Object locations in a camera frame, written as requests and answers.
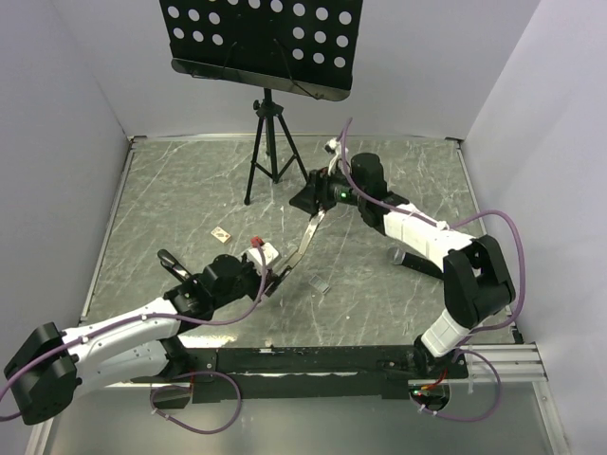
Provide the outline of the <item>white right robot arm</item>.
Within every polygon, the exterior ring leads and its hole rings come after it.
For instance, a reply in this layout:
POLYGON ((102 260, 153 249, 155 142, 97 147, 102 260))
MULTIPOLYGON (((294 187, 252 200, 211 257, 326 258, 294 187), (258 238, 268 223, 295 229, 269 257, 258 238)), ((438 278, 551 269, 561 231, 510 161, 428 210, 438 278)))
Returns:
POLYGON ((414 366, 425 377, 439 375, 447 355, 516 297, 499 243, 489 235, 453 230, 390 191, 375 154, 354 155, 343 168, 310 172, 289 204, 311 216, 338 204, 357 208, 368 227, 412 250, 402 265, 442 281, 444 308, 414 342, 414 366))

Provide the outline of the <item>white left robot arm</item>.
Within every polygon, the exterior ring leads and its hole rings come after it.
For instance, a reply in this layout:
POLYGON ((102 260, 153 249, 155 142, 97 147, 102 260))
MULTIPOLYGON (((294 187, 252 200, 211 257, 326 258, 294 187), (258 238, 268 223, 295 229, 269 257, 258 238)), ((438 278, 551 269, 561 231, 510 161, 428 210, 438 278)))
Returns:
POLYGON ((141 377, 175 381, 188 367, 177 336, 215 325, 220 308, 249 297, 254 305, 270 296, 292 271, 286 262, 219 255, 202 272, 189 272, 161 249, 161 265, 177 286, 140 308, 76 328, 53 322, 34 329, 4 369, 3 394, 12 394, 14 417, 27 426, 42 423, 71 402, 107 385, 141 377))

